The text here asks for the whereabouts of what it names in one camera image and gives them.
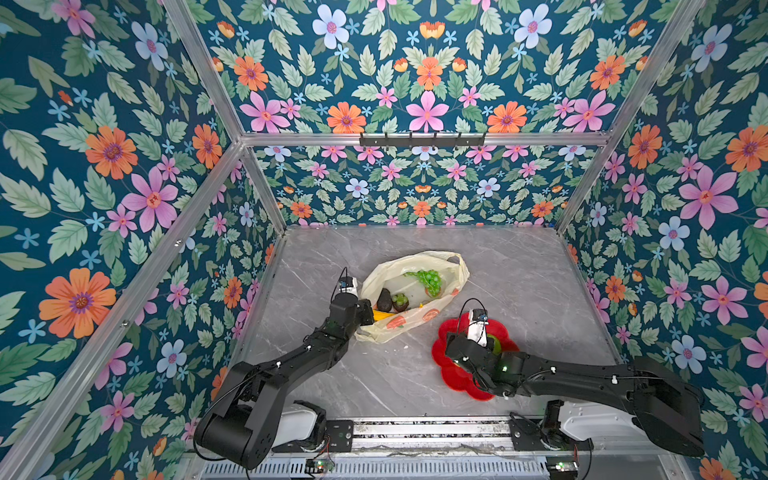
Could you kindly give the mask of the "light green fake custard apple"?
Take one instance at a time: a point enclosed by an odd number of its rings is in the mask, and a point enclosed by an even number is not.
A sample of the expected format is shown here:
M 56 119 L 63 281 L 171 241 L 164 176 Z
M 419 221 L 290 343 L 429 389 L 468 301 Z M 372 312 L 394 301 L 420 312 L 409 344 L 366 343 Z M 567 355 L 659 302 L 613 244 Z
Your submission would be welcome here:
M 486 335 L 486 347 L 491 351 L 494 356 L 499 356 L 503 351 L 503 345 L 497 337 L 494 335 Z

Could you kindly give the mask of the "dark fake avocado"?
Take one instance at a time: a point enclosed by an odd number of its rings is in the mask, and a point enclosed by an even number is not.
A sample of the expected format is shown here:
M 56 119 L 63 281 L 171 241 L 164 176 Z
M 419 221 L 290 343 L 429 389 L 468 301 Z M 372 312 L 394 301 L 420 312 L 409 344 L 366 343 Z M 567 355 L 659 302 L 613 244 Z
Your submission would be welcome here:
M 390 291 L 387 288 L 383 288 L 380 291 L 379 297 L 376 302 L 376 310 L 385 313 L 391 313 L 393 311 L 393 300 Z

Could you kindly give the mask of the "red flower-shaped plate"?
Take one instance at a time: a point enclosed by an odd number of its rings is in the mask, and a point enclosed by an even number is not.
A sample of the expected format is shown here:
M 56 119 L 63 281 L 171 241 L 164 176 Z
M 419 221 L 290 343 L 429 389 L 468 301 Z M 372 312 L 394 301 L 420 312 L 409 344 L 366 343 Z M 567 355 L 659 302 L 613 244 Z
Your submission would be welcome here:
M 494 395 L 480 390 L 472 379 L 472 376 L 461 369 L 454 361 L 450 360 L 446 354 L 447 335 L 449 332 L 457 329 L 464 329 L 468 326 L 469 314 L 463 313 L 460 318 L 453 318 L 444 321 L 438 330 L 438 339 L 433 343 L 431 355 L 435 364 L 440 368 L 443 382 L 456 392 L 465 392 L 471 398 L 477 401 L 490 401 Z M 506 351 L 519 351 L 518 345 L 509 337 L 506 327 L 500 322 L 490 319 L 486 328 L 489 341 L 494 342 L 494 353 L 499 354 Z

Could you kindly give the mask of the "cream plastic bag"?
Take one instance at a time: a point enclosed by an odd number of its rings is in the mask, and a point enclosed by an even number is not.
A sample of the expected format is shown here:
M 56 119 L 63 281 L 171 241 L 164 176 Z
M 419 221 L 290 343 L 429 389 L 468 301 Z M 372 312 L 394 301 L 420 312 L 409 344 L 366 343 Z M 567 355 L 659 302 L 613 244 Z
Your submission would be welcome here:
M 438 298 L 430 298 L 424 287 L 406 272 L 437 270 L 443 280 L 443 290 Z M 409 308 L 396 312 L 393 317 L 361 326 L 355 332 L 357 340 L 384 344 L 395 337 L 430 322 L 439 316 L 462 291 L 470 273 L 461 254 L 451 251 L 423 251 L 406 255 L 377 265 L 363 281 L 360 294 L 376 304 L 380 291 L 387 288 L 391 296 L 404 293 L 410 300 Z

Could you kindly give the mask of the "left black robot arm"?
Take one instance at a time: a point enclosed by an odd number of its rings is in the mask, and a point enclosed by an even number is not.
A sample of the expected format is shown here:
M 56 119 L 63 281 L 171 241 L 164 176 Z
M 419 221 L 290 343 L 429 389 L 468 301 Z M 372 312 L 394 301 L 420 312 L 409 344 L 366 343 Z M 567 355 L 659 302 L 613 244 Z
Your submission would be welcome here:
M 373 323 L 370 301 L 352 293 L 336 294 L 328 317 L 302 345 L 275 360 L 239 362 L 229 369 L 196 427 L 193 445 L 247 469 L 259 466 L 277 445 L 289 393 L 335 366 L 355 331 Z

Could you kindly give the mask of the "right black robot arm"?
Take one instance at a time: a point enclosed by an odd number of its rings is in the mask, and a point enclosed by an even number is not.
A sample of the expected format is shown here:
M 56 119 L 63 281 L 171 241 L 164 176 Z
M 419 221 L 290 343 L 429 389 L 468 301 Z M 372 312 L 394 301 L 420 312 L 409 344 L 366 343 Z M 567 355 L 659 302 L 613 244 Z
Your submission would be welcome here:
M 558 362 L 522 351 L 494 353 L 465 334 L 449 332 L 445 354 L 485 393 L 561 396 L 626 412 L 656 446 L 687 457 L 705 454 L 700 389 L 660 363 L 621 365 Z

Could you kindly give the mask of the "yellow fake banana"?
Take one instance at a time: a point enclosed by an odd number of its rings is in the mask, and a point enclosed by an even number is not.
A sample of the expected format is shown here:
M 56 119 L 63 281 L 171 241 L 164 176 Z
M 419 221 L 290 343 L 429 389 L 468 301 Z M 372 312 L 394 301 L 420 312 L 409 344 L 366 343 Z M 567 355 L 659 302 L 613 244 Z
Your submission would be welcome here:
M 383 312 L 376 309 L 373 310 L 373 320 L 375 322 L 379 322 L 393 316 L 394 316 L 394 313 L 391 313 L 391 312 Z

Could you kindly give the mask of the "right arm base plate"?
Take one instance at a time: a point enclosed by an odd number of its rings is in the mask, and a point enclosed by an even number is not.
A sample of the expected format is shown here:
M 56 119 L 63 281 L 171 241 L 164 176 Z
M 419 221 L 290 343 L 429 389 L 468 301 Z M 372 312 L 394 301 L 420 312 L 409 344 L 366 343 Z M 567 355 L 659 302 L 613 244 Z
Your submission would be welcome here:
M 509 413 L 510 438 L 516 451 L 592 451 L 591 439 L 577 440 L 562 429 L 559 414 L 564 412 L 563 400 L 546 404 L 541 418 L 529 418 L 517 412 Z

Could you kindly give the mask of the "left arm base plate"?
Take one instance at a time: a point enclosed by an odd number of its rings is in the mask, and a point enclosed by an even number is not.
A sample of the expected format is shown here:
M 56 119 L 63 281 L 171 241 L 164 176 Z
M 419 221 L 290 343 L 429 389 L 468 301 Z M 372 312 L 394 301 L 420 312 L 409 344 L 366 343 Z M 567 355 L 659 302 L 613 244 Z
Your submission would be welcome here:
M 349 453 L 352 451 L 355 423 L 352 420 L 327 420 L 304 440 L 288 442 L 272 448 L 274 453 Z

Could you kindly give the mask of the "aluminium mounting rail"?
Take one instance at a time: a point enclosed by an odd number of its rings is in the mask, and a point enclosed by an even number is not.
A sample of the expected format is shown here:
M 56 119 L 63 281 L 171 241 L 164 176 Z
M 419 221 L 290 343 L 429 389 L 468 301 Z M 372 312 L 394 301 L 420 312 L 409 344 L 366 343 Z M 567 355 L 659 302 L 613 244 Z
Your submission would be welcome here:
M 333 421 L 326 446 L 272 453 L 247 471 L 213 453 L 183 456 L 179 479 L 691 479 L 687 461 L 638 437 L 555 450 L 508 416 Z

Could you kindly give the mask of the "black hook rail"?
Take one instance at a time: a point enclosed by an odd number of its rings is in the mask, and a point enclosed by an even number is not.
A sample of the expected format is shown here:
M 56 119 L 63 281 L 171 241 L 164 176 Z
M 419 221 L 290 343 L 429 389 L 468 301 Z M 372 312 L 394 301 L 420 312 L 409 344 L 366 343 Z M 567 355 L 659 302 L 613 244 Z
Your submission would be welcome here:
M 474 147 L 485 144 L 485 134 L 464 133 L 397 133 L 361 134 L 358 143 L 362 147 Z

